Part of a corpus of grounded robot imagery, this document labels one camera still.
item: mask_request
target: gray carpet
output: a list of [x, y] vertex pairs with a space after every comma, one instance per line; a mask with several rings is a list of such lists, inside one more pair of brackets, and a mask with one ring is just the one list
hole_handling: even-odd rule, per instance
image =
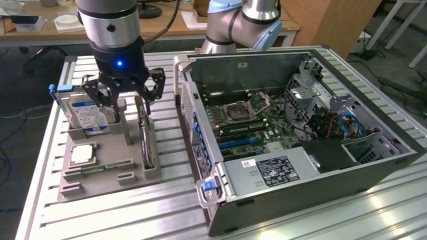
[[[372, 18], [367, 26], [367, 30], [370, 32], [375, 32], [383, 19], [383, 17]], [[382, 37], [387, 35], [387, 32], [396, 26], [396, 24], [398, 22], [392, 22], [390, 24]], [[195, 47], [200, 47], [201, 43], [201, 40], [160, 41], [156, 44], [151, 43], [144, 48], [148, 52], [184, 51], [193, 50]], [[424, 47], [426, 43], [427, 37], [408, 28], [404, 35], [396, 42], [394, 49], [384, 50], [379, 47], [379, 50], [386, 54], [386, 59], [375, 57], [370, 61], [364, 61], [364, 63], [378, 76], [388, 78], [414, 89], [423, 88], [426, 83], [416, 83], [418, 74], [407, 67], [407, 65], [420, 49]], [[91, 55], [89, 47], [87, 45], [65, 46], [64, 49], [71, 55]], [[37, 47], [31, 47], [29, 53], [33, 54], [37, 50]], [[12, 110], [23, 110], [35, 106], [52, 104], [52, 99], [48, 94], [48, 86], [49, 84], [56, 84], [59, 81], [64, 57], [59, 53], [51, 52], [33, 64], [32, 67], [35, 73], [33, 76], [28, 76], [21, 73], [21, 65], [31, 54], [23, 55], [17, 48], [11, 48], [8, 54], [0, 58], [0, 114], [8, 113]], [[354, 60], [359, 59], [355, 55], [351, 55], [349, 57]], [[423, 59], [416, 67], [419, 71], [427, 71], [426, 63], [427, 59]], [[360, 63], [352, 62], [351, 65], [362, 72], [370, 81], [376, 83], [376, 78]], [[403, 105], [403, 97], [396, 91], [386, 88], [384, 92], [400, 105]], [[408, 97], [407, 107], [416, 112], [422, 112], [424, 110], [424, 104], [411, 97]], [[48, 112], [49, 109], [44, 108], [31, 112], [28, 116], [41, 116]], [[415, 117], [423, 125], [427, 126], [427, 120], [419, 116]], [[21, 121], [23, 118], [17, 118], [8, 121], [8, 125], [4, 123], [0, 124], [0, 140], [3, 140], [15, 131], [17, 126], [11, 124], [20, 124]], [[21, 216], [20, 209], [24, 207], [47, 122], [47, 118], [29, 119], [25, 123], [25, 133], [21, 140], [4, 149], [13, 165], [16, 166], [16, 172], [20, 176], [21, 196], [13, 206], [13, 210], [7, 212], [4, 215], [0, 215], [0, 240], [9, 240], [15, 238]], [[16, 134], [13, 139], [20, 136], [21, 132]], [[7, 141], [1, 146], [8, 145], [9, 143], [11, 141]], [[0, 171], [0, 181], [5, 178], [5, 173], [7, 171]], [[0, 209], [5, 209], [11, 205], [17, 195], [16, 179], [11, 177], [0, 187]]]

